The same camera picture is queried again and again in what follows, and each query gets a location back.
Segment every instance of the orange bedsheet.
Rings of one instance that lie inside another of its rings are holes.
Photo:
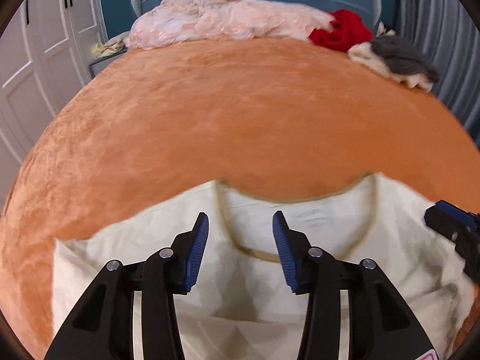
[[[0,308],[40,359],[54,238],[89,238],[212,179],[296,199],[367,171],[480,211],[480,155],[456,119],[340,52],[286,39],[130,51],[28,155],[0,222]]]

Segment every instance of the white wardrobe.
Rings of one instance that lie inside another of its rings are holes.
[[[0,38],[0,214],[28,152],[91,80],[100,0],[25,0]]]

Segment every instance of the t-shirt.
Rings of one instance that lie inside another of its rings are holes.
[[[98,271],[112,259],[144,261],[191,230],[199,212],[210,231],[197,284],[176,295],[187,360],[273,359],[297,356],[308,295],[286,285],[272,234],[282,210],[290,228],[338,260],[371,258],[407,301],[438,355],[450,353],[470,312],[474,292],[455,246],[426,227],[433,205],[381,173],[338,194],[304,202],[268,202],[211,181],[108,226],[89,240],[57,241],[53,321],[64,319]],[[141,294],[134,301],[134,353],[142,356]],[[341,292],[341,360],[348,358],[347,292]]]

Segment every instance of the silver screw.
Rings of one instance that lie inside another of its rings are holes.
[[[377,264],[372,259],[364,259],[362,262],[363,266],[367,269],[375,269]]]
[[[120,266],[120,263],[119,263],[116,259],[113,259],[112,261],[109,261],[109,262],[106,264],[106,268],[107,268],[109,271],[117,270],[119,266]]]
[[[166,247],[165,249],[160,250],[159,254],[162,259],[169,259],[173,256],[173,250],[169,247]]]
[[[321,257],[323,254],[323,251],[319,247],[314,246],[308,249],[308,254],[312,257]]]

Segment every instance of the gray curtain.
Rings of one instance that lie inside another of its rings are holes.
[[[397,33],[440,72],[433,93],[480,145],[480,34],[459,0],[400,0]]]

